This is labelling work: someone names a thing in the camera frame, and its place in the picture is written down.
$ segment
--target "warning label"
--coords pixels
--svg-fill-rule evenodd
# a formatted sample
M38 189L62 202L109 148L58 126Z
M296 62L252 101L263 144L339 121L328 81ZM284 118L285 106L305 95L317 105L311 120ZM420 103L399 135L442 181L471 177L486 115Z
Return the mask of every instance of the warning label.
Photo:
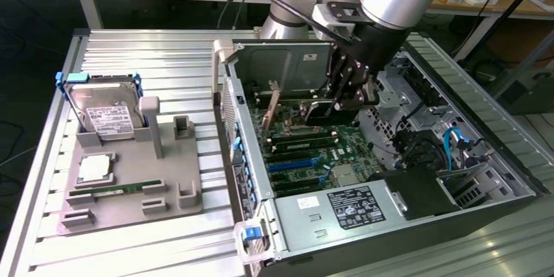
M335 191L327 197L344 230L385 220L368 186Z
M132 121L126 106L89 107L86 113L98 135L132 133Z

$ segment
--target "green circuit board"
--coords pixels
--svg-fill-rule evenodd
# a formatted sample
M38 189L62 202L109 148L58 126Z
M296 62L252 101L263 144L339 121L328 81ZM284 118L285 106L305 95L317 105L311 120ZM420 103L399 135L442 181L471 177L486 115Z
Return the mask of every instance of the green circuit board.
M313 126L303 125L303 119L297 116L297 111L292 108L293 102L287 101L287 105L280 104L279 112L275 115L272 126L268 131L261 127L265 109L249 105L249 114L255 125L260 150L264 156L265 168L273 164L293 163L292 160L279 159L273 161L275 154L267 146L267 138L293 138L305 134L325 134L335 132L332 146L317 149L304 150L300 148L305 159L317 159L313 167L289 169L279 172L269 172L269 181L273 191L279 197L308 193L320 189L332 189L340 186L361 183L367 181L369 175L383 171L377 158L368 147L368 142L360 130L351 126ZM277 158L285 158L287 153L277 154ZM323 177L323 182L315 184L315 180Z

